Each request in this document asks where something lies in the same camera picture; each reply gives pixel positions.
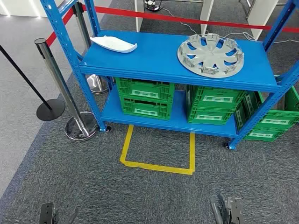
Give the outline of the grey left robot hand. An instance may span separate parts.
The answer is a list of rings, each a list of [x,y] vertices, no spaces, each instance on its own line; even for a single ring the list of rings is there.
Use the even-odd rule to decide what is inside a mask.
[[[68,220],[67,224],[72,224],[74,222],[74,220],[76,218],[78,212],[79,212],[79,208],[76,207],[75,210],[73,211],[73,213]]]

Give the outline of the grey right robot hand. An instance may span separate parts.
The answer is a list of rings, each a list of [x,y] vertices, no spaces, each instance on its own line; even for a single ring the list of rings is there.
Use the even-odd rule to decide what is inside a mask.
[[[210,197],[210,204],[217,224],[230,224],[230,211],[226,207],[226,198],[217,193]]]

